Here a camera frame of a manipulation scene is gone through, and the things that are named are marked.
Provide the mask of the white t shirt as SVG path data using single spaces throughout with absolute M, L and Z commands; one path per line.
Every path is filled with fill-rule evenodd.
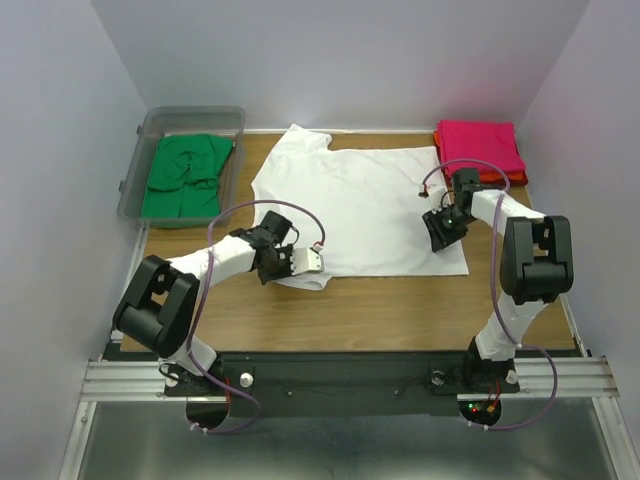
M 434 147 L 330 149 L 325 133 L 292 125 L 253 179 L 256 221 L 273 210 L 293 222 L 302 247 L 326 234 L 324 271 L 282 280 L 319 291 L 338 277 L 458 276 L 469 272 L 463 247 L 433 253 L 422 220 L 427 184 L 444 185 Z

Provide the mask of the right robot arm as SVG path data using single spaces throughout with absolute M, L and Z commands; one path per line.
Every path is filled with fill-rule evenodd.
M 470 391 L 517 381 L 514 358 L 533 320 L 574 282 L 571 226 L 519 203 L 506 189 L 482 184 L 475 168 L 453 174 L 447 189 L 425 185 L 431 208 L 422 219 L 438 253 L 461 241 L 474 221 L 492 229 L 493 313 L 463 356 L 460 383 Z

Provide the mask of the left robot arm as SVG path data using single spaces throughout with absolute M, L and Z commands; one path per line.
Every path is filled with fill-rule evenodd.
M 216 351 L 195 336 L 209 289 L 232 276 L 256 271 L 261 282 L 292 273 L 293 246 L 284 240 L 291 221 L 269 211 L 258 226 L 237 229 L 215 245 L 165 260 L 144 258 L 113 314 L 113 328 L 165 362 L 159 372 L 174 387 L 211 382 L 226 394 L 250 396 L 214 377 Z

